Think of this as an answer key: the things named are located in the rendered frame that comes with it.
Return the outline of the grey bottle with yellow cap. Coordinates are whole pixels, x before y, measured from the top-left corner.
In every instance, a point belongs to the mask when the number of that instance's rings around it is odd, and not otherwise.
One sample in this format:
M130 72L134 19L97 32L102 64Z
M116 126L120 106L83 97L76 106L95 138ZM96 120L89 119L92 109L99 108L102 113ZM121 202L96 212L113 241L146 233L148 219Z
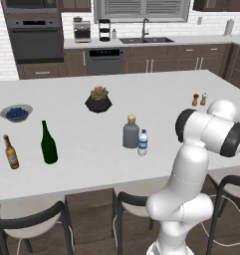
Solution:
M138 133L139 127L135 123L135 115L129 115L123 127L122 145L126 148L137 148Z

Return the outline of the clear plastic water bottle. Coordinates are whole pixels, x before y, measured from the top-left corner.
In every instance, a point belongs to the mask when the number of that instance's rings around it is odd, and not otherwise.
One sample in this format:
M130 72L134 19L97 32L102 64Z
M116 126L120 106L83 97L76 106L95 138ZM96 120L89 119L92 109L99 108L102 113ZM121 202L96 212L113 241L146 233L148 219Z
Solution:
M147 151L147 134L146 134L146 130L143 129L138 137L137 153L140 156L145 156L146 151Z

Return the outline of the succulent in black pot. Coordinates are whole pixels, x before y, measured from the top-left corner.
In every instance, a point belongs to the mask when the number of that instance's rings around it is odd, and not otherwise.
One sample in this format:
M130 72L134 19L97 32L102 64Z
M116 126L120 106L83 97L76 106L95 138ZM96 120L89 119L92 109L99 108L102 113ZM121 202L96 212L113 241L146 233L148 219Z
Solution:
M113 104L108 97L109 92L102 86L95 87L91 90L89 98L86 100L85 105L93 113L104 113Z

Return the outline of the green glass wine bottle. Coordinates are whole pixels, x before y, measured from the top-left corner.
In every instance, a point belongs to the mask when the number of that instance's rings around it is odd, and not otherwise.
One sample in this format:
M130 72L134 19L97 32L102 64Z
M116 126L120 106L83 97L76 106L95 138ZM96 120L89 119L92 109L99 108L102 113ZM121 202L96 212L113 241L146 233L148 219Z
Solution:
M48 164L53 164L58 160L57 148L54 139L51 137L47 124L42 121L43 137L41 142L42 153L44 161Z

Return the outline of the black chair with white seat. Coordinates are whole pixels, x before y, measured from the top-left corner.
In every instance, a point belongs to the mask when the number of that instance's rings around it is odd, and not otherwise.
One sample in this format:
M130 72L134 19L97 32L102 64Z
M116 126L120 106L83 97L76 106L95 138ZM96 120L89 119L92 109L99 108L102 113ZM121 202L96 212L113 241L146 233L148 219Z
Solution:
M38 237L52 229L58 221L63 224L68 255L74 255L74 233L70 224L66 198L34 199L17 204L3 204L0 207L0 248L3 255L9 255L4 234L18 239L33 252L30 238Z
M160 191L168 182L167 177L148 182L122 184L113 188L112 199L112 237L116 241L118 255L122 255L122 215L125 211L138 217L149 219L149 230L153 227L153 220L148 216L145 204L147 198Z
M240 198L240 166L210 170L208 176L217 190L206 251L206 255L211 255L217 219L223 213L226 200L229 196Z

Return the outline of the brown base cupboards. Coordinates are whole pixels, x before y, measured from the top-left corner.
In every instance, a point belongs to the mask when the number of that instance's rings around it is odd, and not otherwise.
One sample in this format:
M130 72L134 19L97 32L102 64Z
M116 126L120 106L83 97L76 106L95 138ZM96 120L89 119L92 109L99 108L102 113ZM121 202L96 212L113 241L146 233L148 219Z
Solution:
M208 70L240 89L240 46L192 44L123 47L122 74ZM88 76L84 49L66 49L62 63L21 64L19 78Z

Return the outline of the dark kitchen sink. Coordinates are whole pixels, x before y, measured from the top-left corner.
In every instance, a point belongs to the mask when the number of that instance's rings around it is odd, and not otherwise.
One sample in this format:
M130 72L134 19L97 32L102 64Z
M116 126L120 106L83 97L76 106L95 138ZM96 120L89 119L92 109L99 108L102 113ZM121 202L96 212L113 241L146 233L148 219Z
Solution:
M166 37L156 37L156 38L120 38L119 39L124 44L147 44L147 43L174 43L173 40Z

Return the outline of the black tiered stand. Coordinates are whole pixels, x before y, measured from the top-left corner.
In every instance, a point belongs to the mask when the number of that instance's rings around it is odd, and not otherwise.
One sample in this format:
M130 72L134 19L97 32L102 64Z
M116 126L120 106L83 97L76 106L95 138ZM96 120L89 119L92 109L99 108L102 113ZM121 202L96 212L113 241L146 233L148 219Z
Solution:
M111 21L109 19L99 20L99 34L101 42L108 42L111 39Z

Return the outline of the dark sink tap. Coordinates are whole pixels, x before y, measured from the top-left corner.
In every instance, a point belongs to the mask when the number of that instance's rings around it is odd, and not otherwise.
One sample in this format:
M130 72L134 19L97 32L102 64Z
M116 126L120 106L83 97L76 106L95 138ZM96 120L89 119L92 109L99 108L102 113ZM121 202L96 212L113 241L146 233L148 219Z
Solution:
M144 18L142 21L142 31L141 31L141 38L144 39L146 35L148 35L148 31L145 30L145 24L149 22L149 19Z

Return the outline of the silver coffee machine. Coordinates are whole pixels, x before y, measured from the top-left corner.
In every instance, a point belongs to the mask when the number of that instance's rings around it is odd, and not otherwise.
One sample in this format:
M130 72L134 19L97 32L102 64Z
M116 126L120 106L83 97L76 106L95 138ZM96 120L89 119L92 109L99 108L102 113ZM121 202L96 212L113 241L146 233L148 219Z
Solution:
M73 27L76 43L90 43L92 41L91 23L89 21L84 21L81 17L75 17Z

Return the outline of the grey bowl of blueberries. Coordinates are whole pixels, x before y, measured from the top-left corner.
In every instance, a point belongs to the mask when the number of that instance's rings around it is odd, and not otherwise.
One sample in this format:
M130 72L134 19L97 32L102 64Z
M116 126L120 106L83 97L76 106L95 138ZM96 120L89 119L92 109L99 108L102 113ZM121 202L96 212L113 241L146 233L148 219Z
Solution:
M0 116L11 123L23 122L33 111L29 105L14 105L1 111Z

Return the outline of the window with grey blinds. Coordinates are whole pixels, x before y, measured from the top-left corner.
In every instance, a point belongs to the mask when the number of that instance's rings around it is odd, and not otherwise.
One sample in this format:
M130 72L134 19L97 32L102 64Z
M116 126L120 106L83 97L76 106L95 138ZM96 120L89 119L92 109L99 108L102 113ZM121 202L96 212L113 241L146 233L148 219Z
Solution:
M94 0L95 21L138 23L186 22L191 0Z

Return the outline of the paper towel roll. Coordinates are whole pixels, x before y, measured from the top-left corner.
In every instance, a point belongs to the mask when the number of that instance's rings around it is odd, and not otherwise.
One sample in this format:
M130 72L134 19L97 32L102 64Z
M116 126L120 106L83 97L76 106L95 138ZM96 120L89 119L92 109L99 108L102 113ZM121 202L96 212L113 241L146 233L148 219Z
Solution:
M231 36L232 30L234 26L234 20L229 19L226 23L225 31L224 31L224 36Z

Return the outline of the microwave oven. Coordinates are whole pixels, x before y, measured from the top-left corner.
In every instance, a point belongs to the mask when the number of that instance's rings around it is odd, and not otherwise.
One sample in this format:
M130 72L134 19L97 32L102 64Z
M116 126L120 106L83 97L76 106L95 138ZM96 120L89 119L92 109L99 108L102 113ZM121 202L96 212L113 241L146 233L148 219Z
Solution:
M6 13L57 13L56 0L1 0Z

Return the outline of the brown wall cupboard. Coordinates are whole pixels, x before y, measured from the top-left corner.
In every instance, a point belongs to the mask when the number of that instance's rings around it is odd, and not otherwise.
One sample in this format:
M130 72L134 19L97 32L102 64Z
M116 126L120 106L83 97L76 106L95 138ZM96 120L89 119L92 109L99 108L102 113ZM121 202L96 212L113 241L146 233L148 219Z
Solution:
M240 12L240 0L194 0L193 9L201 12Z
M59 0L62 12L90 12L91 0Z

